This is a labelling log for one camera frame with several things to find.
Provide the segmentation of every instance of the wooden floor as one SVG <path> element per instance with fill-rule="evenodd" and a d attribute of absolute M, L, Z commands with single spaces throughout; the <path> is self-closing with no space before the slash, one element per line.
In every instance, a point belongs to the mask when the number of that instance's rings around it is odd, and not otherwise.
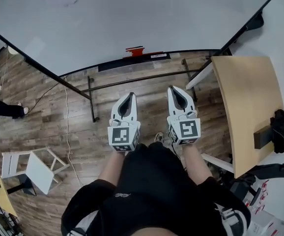
<path fill-rule="evenodd" d="M 6 69 L 6 50 L 0 53 L 0 85 Z M 87 75 L 95 79 L 93 86 L 164 72 L 184 70 L 182 59 L 187 59 L 190 69 L 198 69 L 208 52 L 177 53 L 172 59 L 136 64 L 99 72 L 97 68 L 67 76 L 67 81 L 87 88 Z M 70 159 L 82 184 L 94 181 L 109 157 L 107 126 L 112 105 L 124 94 L 133 91 L 137 96 L 138 120 L 141 122 L 139 142 L 149 144 L 159 131 L 166 132 L 168 116 L 167 88 L 169 85 L 185 88 L 186 74 L 145 80 L 93 92 L 95 115 L 100 121 L 93 123 L 89 101 L 71 90 L 68 92 Z M 8 54 L 7 71 L 0 99 L 7 104 L 22 102 L 32 107 L 38 98 L 56 82 L 28 65 L 20 55 Z M 201 135 L 198 147 L 201 152 L 225 157 L 231 152 L 228 123 L 217 81 L 212 74 L 196 87 L 196 108 L 201 118 Z M 66 139 L 67 109 L 64 86 L 58 85 L 47 93 L 38 105 L 23 119 L 0 117 L 0 174 L 1 152 L 23 151 L 49 146 L 62 160 L 67 161 L 69 148 Z M 51 160 L 42 155 L 51 164 Z M 25 168 L 27 158 L 21 161 Z M 37 188 L 37 196 L 16 192 L 10 195 L 19 215 L 25 235 L 57 236 L 60 218 L 79 185 L 72 167 L 61 173 L 63 184 L 49 195 Z M 5 181 L 8 187 L 18 184 L 16 178 Z"/>

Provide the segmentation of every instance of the sneaker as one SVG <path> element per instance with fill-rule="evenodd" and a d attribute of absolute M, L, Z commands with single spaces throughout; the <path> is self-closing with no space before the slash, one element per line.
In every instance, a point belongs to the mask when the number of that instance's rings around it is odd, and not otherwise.
<path fill-rule="evenodd" d="M 27 115 L 29 109 L 26 107 L 26 108 L 23 108 L 23 111 L 24 111 L 24 115 Z"/>
<path fill-rule="evenodd" d="M 154 142 L 164 143 L 164 133 L 158 132 L 154 138 Z"/>

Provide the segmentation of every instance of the metal stand leg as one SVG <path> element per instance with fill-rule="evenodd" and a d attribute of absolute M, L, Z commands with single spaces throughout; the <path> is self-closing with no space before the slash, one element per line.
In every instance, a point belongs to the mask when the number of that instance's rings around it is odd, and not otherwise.
<path fill-rule="evenodd" d="M 189 67 L 188 67 L 186 59 L 182 60 L 182 64 L 185 66 L 186 70 L 189 71 Z M 187 74 L 188 74 L 188 77 L 189 77 L 189 81 L 191 81 L 190 72 L 188 72 Z M 192 87 L 191 89 L 192 89 L 192 93 L 193 93 L 193 100 L 194 100 L 194 102 L 198 102 L 198 98 L 197 98 L 197 95 L 196 95 L 195 88 Z"/>
<path fill-rule="evenodd" d="M 89 76 L 87 77 L 87 84 L 88 84 L 88 95 L 89 95 L 89 97 L 91 98 L 90 100 L 89 100 L 89 105 L 90 105 L 90 107 L 91 107 L 91 114 L 92 114 L 92 120 L 93 120 L 93 122 L 97 122 L 97 121 L 99 121 L 99 117 L 95 117 L 95 115 L 94 115 L 94 109 L 93 109 L 93 98 L 92 98 L 92 92 L 90 91 L 90 89 L 91 89 L 91 82 L 94 82 L 94 79 L 93 78 L 90 78 Z"/>

